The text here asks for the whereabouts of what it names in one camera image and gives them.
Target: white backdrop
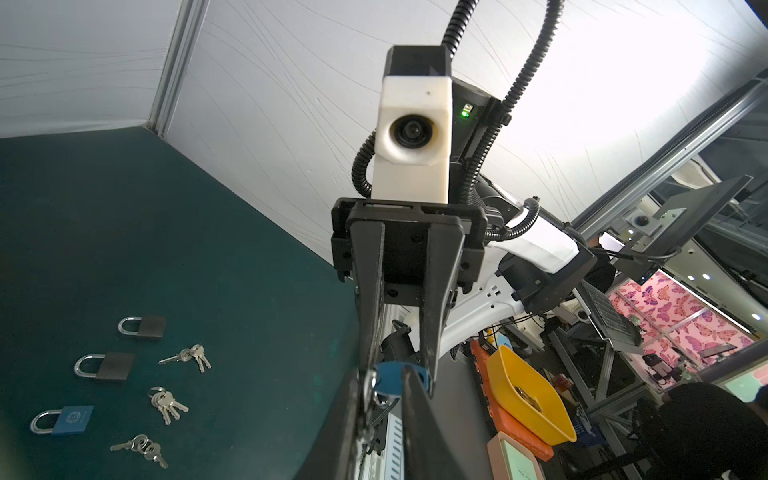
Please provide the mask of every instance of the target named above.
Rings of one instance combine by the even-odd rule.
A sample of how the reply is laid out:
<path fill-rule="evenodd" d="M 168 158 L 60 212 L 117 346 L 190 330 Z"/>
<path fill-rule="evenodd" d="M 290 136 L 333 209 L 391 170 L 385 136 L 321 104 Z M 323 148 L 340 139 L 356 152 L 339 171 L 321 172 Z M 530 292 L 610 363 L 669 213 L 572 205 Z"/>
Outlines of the white backdrop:
<path fill-rule="evenodd" d="M 146 123 L 179 3 L 0 2 L 0 137 Z"/>
<path fill-rule="evenodd" d="M 357 196 L 392 44 L 437 44 L 453 0 L 211 0 L 166 139 L 331 260 L 329 210 Z M 544 0 L 482 0 L 454 75 L 503 98 Z M 768 66 L 741 0 L 567 0 L 553 47 L 483 173 L 571 219 Z"/>

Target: blue padlock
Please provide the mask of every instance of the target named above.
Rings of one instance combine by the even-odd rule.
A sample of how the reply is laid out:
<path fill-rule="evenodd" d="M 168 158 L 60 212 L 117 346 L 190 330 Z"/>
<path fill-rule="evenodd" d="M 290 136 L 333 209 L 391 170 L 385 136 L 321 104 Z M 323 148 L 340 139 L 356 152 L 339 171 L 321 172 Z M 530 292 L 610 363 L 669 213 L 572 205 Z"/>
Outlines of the blue padlock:
<path fill-rule="evenodd" d="M 61 410 L 46 410 L 32 419 L 29 429 L 38 435 L 76 435 L 85 432 L 88 420 L 91 419 L 93 405 L 66 406 Z M 58 415 L 52 429 L 41 429 L 38 420 L 47 415 Z"/>
<path fill-rule="evenodd" d="M 381 362 L 375 365 L 378 379 L 373 390 L 386 396 L 402 396 L 402 369 L 411 366 L 424 384 L 424 389 L 429 390 L 429 373 L 423 366 L 408 362 Z"/>

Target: dark green table surface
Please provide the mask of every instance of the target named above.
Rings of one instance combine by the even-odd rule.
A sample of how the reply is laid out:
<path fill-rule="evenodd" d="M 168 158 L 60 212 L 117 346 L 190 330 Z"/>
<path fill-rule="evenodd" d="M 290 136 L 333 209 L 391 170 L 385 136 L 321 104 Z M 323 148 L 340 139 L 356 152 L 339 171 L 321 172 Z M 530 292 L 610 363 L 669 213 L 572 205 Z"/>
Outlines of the dark green table surface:
<path fill-rule="evenodd" d="M 167 317 L 159 342 L 117 332 Z M 355 362 L 349 284 L 141 128 L 0 140 L 0 478 L 292 478 Z M 194 343 L 211 371 L 171 363 Z M 74 375 L 133 352 L 122 385 Z M 163 424 L 145 392 L 190 407 Z M 93 405 L 83 435 L 33 435 L 46 409 Z M 162 470 L 109 446 L 145 433 Z"/>

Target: yellow bin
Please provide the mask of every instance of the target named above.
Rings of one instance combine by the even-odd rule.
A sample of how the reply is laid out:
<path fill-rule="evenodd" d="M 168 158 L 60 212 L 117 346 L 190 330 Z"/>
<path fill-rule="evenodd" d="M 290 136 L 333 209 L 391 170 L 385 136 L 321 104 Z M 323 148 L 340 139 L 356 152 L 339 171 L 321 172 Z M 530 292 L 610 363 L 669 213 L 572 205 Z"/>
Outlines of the yellow bin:
<path fill-rule="evenodd" d="M 488 358 L 488 379 L 498 404 L 548 445 L 576 441 L 558 392 L 508 346 L 502 345 Z"/>

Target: camera lens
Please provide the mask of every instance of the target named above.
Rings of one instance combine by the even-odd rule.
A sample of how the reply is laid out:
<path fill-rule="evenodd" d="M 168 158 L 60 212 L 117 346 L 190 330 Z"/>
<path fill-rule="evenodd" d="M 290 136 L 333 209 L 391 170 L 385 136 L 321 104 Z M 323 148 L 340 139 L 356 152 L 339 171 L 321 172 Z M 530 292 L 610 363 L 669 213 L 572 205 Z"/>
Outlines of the camera lens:
<path fill-rule="evenodd" d="M 421 115 L 398 118 L 392 126 L 395 140 L 405 148 L 419 148 L 432 139 L 432 122 Z"/>

